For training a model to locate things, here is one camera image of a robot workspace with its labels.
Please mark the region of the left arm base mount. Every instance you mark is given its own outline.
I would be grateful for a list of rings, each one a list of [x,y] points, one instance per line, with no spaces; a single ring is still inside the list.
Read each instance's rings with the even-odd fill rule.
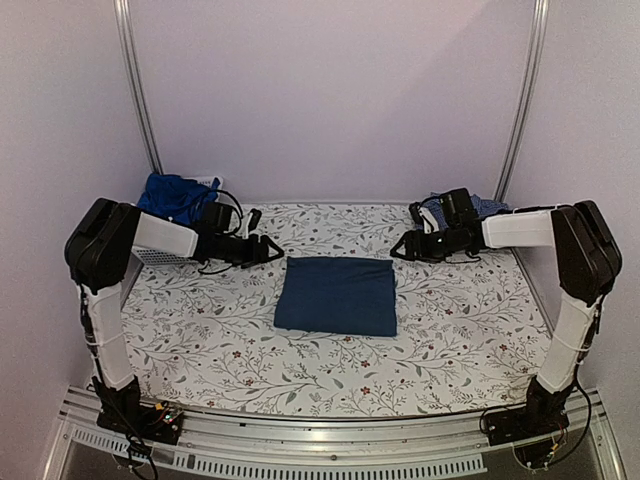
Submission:
[[[153,442],[177,445],[182,433],[184,411],[168,402],[154,406],[138,403],[104,403],[97,425],[117,433],[129,434]]]

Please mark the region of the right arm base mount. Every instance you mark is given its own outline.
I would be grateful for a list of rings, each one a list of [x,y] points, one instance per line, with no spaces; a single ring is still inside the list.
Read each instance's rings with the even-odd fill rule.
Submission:
[[[479,429],[491,446],[550,435],[568,427],[569,418],[563,410],[539,417],[528,413],[524,404],[490,407],[479,419]]]

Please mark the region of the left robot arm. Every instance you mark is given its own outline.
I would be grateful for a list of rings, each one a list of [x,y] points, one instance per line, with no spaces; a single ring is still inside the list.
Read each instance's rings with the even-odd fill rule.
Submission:
[[[121,291],[129,258],[138,247],[204,264],[221,260],[241,269],[280,259],[283,249],[254,230],[260,211],[253,209],[230,225],[239,205],[211,202],[191,226],[164,219],[128,203],[97,199],[67,240],[64,258],[80,300],[80,321],[93,358],[92,378],[102,409],[100,426],[128,434],[147,426],[175,429],[176,423],[141,403],[121,319]]]

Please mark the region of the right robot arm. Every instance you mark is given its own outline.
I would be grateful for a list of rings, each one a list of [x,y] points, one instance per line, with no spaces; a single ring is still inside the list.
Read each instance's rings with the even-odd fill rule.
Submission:
[[[578,386],[579,365],[599,332],[603,304],[623,264],[600,208],[593,200],[582,200],[481,216],[465,188],[435,199],[445,228],[434,229],[424,219],[421,203],[411,204],[409,212],[417,226],[392,247],[393,257],[436,263],[455,253],[475,256],[488,249],[553,251],[560,306],[550,347],[527,387],[524,405],[489,414],[487,426],[494,432],[513,428],[527,436],[566,426],[566,401]]]

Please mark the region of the bright blue garment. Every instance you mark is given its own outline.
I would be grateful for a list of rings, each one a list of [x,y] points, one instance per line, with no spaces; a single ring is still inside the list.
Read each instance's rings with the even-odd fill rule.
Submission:
[[[152,173],[136,206],[165,220],[191,225],[201,219],[204,205],[217,199],[221,186],[218,177],[201,183],[179,175]]]

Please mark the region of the dark teal t-shirt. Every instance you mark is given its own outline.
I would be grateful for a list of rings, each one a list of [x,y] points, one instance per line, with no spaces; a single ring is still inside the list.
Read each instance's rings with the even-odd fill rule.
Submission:
[[[274,326],[303,332],[396,336],[393,262],[357,257],[288,258]]]

